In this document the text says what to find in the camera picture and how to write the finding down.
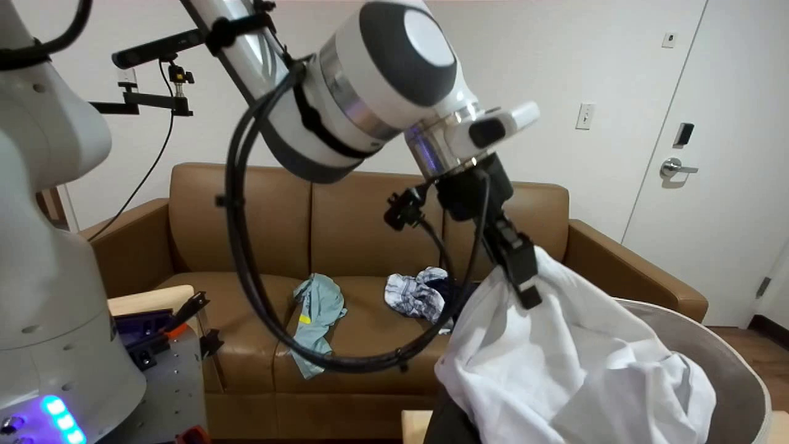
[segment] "laundry basket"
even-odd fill
[[[666,347],[688,356],[707,372],[718,392],[707,444],[767,444],[768,392],[735,347],[683,314],[643,302],[620,302],[620,307],[643,318]],[[477,444],[477,435],[464,410],[442,395],[424,442]]]

